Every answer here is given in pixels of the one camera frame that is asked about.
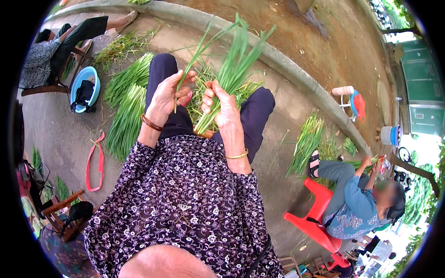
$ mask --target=brown bangle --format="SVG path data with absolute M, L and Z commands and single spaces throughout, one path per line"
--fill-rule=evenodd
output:
M 249 153 L 249 149 L 246 149 L 246 151 L 240 155 L 234 156 L 234 157 L 230 157 L 226 155 L 226 158 L 228 159 L 236 159 L 236 158 L 240 158 L 240 157 L 245 157 L 247 154 Z
M 154 123 L 152 123 L 149 119 L 145 118 L 145 113 L 142 113 L 141 120 L 142 120 L 142 122 L 144 122 L 144 124 L 148 125 L 149 127 L 153 128 L 154 130 L 162 131 L 164 129 L 163 127 L 157 126 Z

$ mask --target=curb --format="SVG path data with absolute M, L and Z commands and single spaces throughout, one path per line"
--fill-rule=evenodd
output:
M 231 23 L 218 16 L 213 16 L 206 12 L 181 6 L 178 4 L 167 3 L 162 1 L 150 1 L 145 5 L 127 4 L 127 0 L 94 0 L 82 4 L 76 4 L 64 8 L 51 16 L 48 16 L 44 22 L 54 20 L 59 17 L 79 14 L 82 12 L 130 12 L 136 10 L 139 13 L 148 14 L 150 16 L 160 18 L 162 20 L 174 21 L 184 24 L 202 32 L 206 30 L 207 24 L 212 21 L 212 30 L 210 33 L 216 34 L 221 29 L 229 26 Z M 228 33 L 222 37 L 224 41 L 231 42 L 232 33 Z M 249 33 L 249 44 L 253 46 L 259 38 Z M 289 57 L 282 54 L 270 44 L 266 43 L 266 47 L 259 58 L 271 69 L 275 70 L 291 82 L 299 91 L 305 93 L 310 99 L 323 111 L 327 117 L 331 118 L 341 129 L 341 131 L 351 138 L 357 147 L 357 150 L 363 155 L 371 155 L 369 146 L 358 132 L 349 117 L 343 112 L 338 103 L 331 95 L 324 90 L 307 72 L 299 67 Z

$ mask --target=tree trunk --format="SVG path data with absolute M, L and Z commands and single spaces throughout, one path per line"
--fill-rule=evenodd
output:
M 433 188 L 434 195 L 436 195 L 436 197 L 439 198 L 440 190 L 439 190 L 439 186 L 436 183 L 436 180 L 434 179 L 433 173 L 427 172 L 421 168 L 412 166 L 412 165 L 408 164 L 407 162 L 398 158 L 395 154 L 391 154 L 391 158 L 389 159 L 389 162 L 391 162 L 392 164 L 395 164 L 399 167 L 402 167 L 403 169 L 405 169 L 413 174 L 416 174 L 416 175 L 419 175 L 421 177 L 428 179 L 429 182 L 431 183 L 431 187 Z
M 403 33 L 403 32 L 413 32 L 414 34 L 422 36 L 420 34 L 419 29 L 417 29 L 417 27 L 404 28 L 404 29 L 386 29 L 386 30 L 382 30 L 382 34 Z

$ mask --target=floral blouse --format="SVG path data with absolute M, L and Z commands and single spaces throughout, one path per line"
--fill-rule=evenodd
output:
M 218 277 L 244 277 L 267 242 L 255 172 L 231 173 L 223 145 L 181 135 L 150 148 L 136 142 L 114 191 L 84 231 L 102 277 L 155 244 L 182 248 Z M 272 245 L 250 277 L 284 277 Z

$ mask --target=red plastic stool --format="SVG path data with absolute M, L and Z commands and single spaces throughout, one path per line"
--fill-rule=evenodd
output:
M 334 259 L 334 262 L 328 262 L 328 270 L 332 270 L 336 266 L 345 268 L 351 265 L 351 263 L 347 259 L 345 259 L 345 257 L 340 252 L 332 253 L 331 258 Z
M 321 221 L 323 213 L 331 200 L 333 192 L 310 178 L 306 178 L 304 180 L 304 185 L 315 195 L 315 203 L 311 210 L 303 218 L 298 218 L 289 212 L 286 212 L 283 215 L 283 218 L 303 231 L 315 242 L 326 248 L 326 250 L 331 253 L 335 253 L 341 247 L 341 239 L 334 238 L 329 235 L 326 232 L 325 227 L 322 225 L 306 220 L 308 217 L 311 217 L 318 222 Z

